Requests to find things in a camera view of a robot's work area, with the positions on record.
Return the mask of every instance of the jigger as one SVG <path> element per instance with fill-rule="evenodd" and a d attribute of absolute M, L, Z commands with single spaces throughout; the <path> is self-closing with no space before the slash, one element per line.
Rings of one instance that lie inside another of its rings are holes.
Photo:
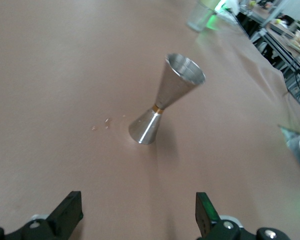
<path fill-rule="evenodd" d="M 151 144 L 156 139 L 164 110 L 205 80 L 195 62 L 181 54 L 168 54 L 155 104 L 130 124 L 131 137 L 139 144 Z"/>

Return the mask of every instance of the small jigger cup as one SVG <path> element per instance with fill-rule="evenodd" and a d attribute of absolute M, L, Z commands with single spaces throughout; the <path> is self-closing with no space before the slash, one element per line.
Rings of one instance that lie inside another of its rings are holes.
<path fill-rule="evenodd" d="M 168 54 L 155 104 L 130 124 L 131 137 L 139 144 L 151 144 L 164 110 L 205 81 L 206 76 L 192 60 L 181 54 Z"/>

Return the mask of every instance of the jigger rim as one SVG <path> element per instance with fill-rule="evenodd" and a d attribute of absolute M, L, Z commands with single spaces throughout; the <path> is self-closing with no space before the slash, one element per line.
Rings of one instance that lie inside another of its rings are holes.
<path fill-rule="evenodd" d="M 184 81 L 192 83 L 193 85 L 200 85 L 206 81 L 206 75 L 204 72 L 201 70 L 198 64 L 196 64 L 190 58 L 180 53 L 169 53 L 166 55 L 165 60 L 175 74 L 177 74 Z"/>

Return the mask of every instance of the large jigger cup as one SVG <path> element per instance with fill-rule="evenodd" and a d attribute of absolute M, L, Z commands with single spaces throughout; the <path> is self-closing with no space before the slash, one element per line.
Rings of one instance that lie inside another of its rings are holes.
<path fill-rule="evenodd" d="M 205 80 L 202 70 L 189 58 L 168 54 L 155 104 L 130 124 L 131 137 L 139 144 L 151 144 L 156 139 L 163 111 Z"/>

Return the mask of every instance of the black object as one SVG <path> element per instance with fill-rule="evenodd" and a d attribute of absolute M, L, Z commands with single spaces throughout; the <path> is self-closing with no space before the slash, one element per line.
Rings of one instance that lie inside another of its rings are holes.
<path fill-rule="evenodd" d="M 83 217 L 81 192 L 72 191 L 47 219 L 29 221 L 7 235 L 0 227 L 0 240 L 67 240 Z"/>
<path fill-rule="evenodd" d="M 195 220 L 202 236 L 197 240 L 290 240 L 274 228 L 262 227 L 254 235 L 233 221 L 221 220 L 205 192 L 196 193 Z"/>

